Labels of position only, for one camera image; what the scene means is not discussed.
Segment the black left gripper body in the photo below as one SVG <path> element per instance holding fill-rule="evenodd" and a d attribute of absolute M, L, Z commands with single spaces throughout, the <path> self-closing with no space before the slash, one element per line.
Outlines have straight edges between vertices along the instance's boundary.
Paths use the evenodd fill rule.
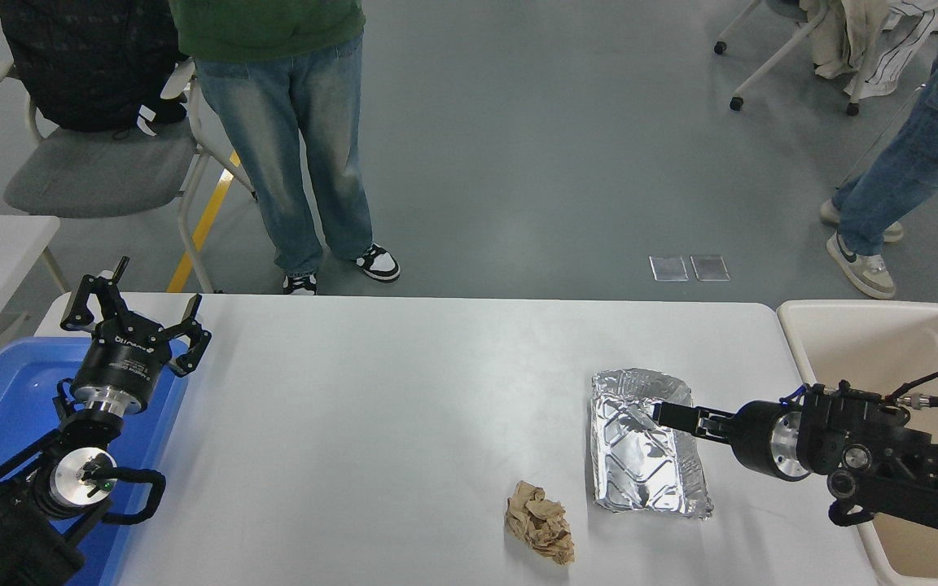
<path fill-rule="evenodd" d="M 75 400 L 124 394 L 123 405 L 149 405 L 172 357 L 164 327 L 144 317 L 116 317 L 94 326 L 92 343 L 70 385 Z"/>

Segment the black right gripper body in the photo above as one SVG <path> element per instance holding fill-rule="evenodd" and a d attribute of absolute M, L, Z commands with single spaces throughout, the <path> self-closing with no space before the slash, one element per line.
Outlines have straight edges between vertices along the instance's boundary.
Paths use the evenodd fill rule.
<path fill-rule="evenodd" d="M 786 410 L 779 403 L 754 400 L 742 405 L 732 418 L 732 452 L 737 461 L 748 470 L 786 478 L 772 453 L 772 434 L 775 423 Z"/>

